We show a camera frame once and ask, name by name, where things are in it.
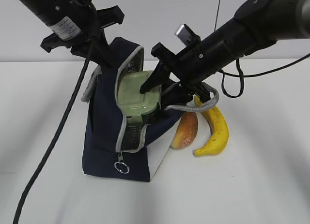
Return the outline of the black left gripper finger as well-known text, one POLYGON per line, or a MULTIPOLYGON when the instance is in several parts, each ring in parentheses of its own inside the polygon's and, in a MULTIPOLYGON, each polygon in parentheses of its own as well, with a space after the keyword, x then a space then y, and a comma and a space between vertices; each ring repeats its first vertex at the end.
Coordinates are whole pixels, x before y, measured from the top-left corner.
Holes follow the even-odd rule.
POLYGON ((90 61, 108 67, 114 67, 118 65, 118 59, 112 52, 105 38, 91 38, 90 43, 92 46, 90 61))

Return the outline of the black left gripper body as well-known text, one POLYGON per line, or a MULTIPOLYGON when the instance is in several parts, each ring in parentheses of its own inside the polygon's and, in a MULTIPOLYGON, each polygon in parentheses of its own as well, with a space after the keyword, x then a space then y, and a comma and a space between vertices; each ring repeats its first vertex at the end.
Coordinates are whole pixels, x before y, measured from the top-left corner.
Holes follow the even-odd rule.
POLYGON ((88 17, 78 25, 69 16, 65 16, 49 28, 51 35, 44 38, 40 47, 47 53, 57 47, 70 49, 71 54, 86 58, 91 47, 91 38, 105 38, 104 28, 114 24, 122 24, 124 13, 119 6, 96 11, 97 18, 88 17))

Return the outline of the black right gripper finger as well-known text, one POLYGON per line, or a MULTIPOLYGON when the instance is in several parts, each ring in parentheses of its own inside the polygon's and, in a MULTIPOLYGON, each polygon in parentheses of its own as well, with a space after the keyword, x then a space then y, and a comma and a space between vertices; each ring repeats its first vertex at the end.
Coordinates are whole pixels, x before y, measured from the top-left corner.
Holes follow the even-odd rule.
POLYGON ((163 84, 170 77, 170 72, 163 63, 158 63, 148 79, 140 87, 140 93, 149 92, 152 88, 163 84))
POLYGON ((193 99, 191 92, 185 85, 175 82, 161 93, 161 107, 169 105, 186 105, 193 99))

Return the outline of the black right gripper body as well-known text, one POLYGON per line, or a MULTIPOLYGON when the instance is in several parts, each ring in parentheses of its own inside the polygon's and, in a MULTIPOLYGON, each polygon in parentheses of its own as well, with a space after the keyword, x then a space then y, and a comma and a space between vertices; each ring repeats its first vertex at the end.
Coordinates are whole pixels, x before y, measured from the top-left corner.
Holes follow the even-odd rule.
POLYGON ((151 55, 163 63, 170 72, 170 77, 163 84, 163 90, 175 82, 185 85, 193 95, 197 95, 202 102, 211 99, 210 92, 202 81, 211 75, 208 71, 207 60, 203 52, 202 43, 186 46, 178 54, 172 53, 162 43, 157 43, 151 50, 151 55))

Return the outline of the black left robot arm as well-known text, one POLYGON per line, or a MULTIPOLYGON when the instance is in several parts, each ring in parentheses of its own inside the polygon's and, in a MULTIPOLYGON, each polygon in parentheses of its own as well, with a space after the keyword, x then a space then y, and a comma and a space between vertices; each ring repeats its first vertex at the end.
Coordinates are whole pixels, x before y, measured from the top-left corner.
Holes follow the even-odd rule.
POLYGON ((53 32, 40 44, 47 53, 65 47, 72 55, 99 65, 116 64, 104 28, 122 24, 124 13, 119 6, 97 10, 92 0, 19 1, 53 32))

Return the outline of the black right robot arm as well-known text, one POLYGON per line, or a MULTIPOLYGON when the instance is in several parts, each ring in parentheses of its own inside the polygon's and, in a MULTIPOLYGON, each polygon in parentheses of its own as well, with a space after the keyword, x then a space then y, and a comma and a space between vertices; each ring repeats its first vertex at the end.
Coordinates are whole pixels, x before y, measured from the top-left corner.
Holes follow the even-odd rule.
POLYGON ((247 0, 233 18, 204 39, 186 24, 175 34, 184 49, 174 54, 157 43, 151 53, 158 64, 140 88, 142 94, 149 92, 174 74, 178 82, 161 93, 164 108, 186 104, 193 96, 208 102, 214 95, 203 81, 231 62, 281 40, 308 39, 310 0, 247 0))

